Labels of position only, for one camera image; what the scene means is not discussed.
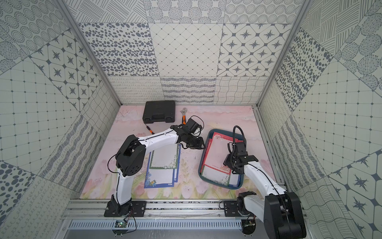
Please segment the teal plastic storage box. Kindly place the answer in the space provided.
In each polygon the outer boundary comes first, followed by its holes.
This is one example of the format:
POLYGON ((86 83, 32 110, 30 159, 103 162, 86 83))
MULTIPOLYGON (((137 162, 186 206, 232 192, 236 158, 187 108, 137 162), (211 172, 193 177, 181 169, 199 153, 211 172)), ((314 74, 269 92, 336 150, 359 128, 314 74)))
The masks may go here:
POLYGON ((232 136, 233 135, 232 132, 229 132, 229 131, 226 131, 226 130, 221 130, 221 129, 212 129, 209 132, 208 137, 207 137, 207 141, 206 141, 207 146, 206 146, 206 148, 203 151, 201 162, 200 162, 199 169, 198 169, 199 177, 201 178, 201 180, 203 180, 203 181, 205 181, 205 182, 207 182, 209 184, 212 184, 212 185, 215 185, 215 186, 219 186, 219 187, 222 187, 222 188, 226 188, 226 189, 229 189, 229 190, 237 190, 237 189, 239 189, 243 185, 243 182, 244 182, 244 175, 243 174, 233 174, 233 171, 231 171, 229 186, 217 185, 215 183, 208 182, 208 181, 202 179, 202 177, 201 177, 202 162, 203 162, 203 159, 204 159, 207 147, 208 147, 208 142, 209 142, 209 139, 212 138, 212 134, 215 131, 219 132, 219 133, 223 133, 223 134, 228 135, 228 136, 232 136))

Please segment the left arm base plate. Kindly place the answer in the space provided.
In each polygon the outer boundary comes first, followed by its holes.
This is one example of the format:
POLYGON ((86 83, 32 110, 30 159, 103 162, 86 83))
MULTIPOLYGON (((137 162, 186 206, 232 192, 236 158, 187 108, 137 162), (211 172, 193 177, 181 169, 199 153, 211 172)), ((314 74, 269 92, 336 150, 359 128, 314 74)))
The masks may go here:
POLYGON ((146 201, 129 201, 121 206, 111 200, 106 206, 104 217, 122 217, 130 213, 134 217, 144 217, 146 205, 146 201))

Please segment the red bordered stationery paper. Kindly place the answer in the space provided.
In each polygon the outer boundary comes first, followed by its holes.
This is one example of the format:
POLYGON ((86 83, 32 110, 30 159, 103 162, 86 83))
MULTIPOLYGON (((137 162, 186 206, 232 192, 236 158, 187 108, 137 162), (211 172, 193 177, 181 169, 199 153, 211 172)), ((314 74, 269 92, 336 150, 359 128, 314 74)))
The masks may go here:
POLYGON ((213 132, 202 162, 201 174, 206 174, 204 173, 206 170, 212 171, 213 173, 231 174, 231 169, 223 163, 229 154, 228 144, 232 143, 232 140, 232 136, 216 131, 213 132))

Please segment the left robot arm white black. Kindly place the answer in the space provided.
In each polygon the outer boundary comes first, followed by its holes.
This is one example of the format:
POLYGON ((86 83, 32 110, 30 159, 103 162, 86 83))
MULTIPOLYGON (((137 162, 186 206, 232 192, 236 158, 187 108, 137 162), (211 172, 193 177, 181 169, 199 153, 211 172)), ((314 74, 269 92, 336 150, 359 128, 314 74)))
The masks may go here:
POLYGON ((132 200, 131 192, 134 175, 137 174, 147 154, 167 145, 180 144, 186 149, 201 150, 205 148, 201 136, 204 124, 198 124, 192 118, 185 124, 172 125, 163 132, 137 137, 128 136, 114 158, 116 160, 117 186, 110 202, 117 209, 126 207, 132 200))

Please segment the blue floral stationery paper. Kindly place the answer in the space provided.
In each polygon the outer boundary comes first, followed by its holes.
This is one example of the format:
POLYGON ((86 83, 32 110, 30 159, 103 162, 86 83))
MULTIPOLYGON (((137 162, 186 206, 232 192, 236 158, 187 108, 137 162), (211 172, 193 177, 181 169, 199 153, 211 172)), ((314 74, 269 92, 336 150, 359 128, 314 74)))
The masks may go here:
POLYGON ((151 169, 150 164, 153 161, 154 151, 149 155, 148 166, 144 181, 145 189, 168 188, 175 184, 174 177, 176 169, 151 169))
POLYGON ((181 145, 178 145, 178 151, 177 151, 177 168, 174 169, 174 178, 173 182, 177 183, 179 178, 179 169, 180 169, 180 159, 181 159, 181 145))

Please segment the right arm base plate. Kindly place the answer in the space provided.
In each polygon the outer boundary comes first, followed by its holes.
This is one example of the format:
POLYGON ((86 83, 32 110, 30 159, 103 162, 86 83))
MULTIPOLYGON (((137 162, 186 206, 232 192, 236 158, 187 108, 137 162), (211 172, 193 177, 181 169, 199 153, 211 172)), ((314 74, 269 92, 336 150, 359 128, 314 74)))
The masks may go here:
POLYGON ((249 213, 245 210, 244 203, 240 200, 224 200, 222 201, 222 204, 222 209, 226 217, 242 217, 249 215, 249 213))

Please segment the green floral stationery paper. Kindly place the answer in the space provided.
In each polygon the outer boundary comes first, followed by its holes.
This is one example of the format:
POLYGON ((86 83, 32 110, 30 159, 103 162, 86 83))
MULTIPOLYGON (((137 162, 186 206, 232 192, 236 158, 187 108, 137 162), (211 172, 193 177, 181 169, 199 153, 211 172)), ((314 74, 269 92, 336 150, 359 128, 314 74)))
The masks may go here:
POLYGON ((150 169, 176 169, 178 168, 179 146, 171 144, 151 152, 150 169))

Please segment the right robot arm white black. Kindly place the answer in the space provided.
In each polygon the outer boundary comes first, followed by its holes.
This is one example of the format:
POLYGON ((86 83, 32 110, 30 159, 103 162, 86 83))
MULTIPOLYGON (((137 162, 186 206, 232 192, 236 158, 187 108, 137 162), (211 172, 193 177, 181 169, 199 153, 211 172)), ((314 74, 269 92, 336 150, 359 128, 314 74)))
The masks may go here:
POLYGON ((260 192, 247 191, 237 197, 238 212, 258 218, 270 239, 303 239, 307 236, 301 202, 294 192, 276 183, 262 168, 258 159, 249 155, 245 142, 227 144, 225 166, 233 173, 247 176, 260 192))

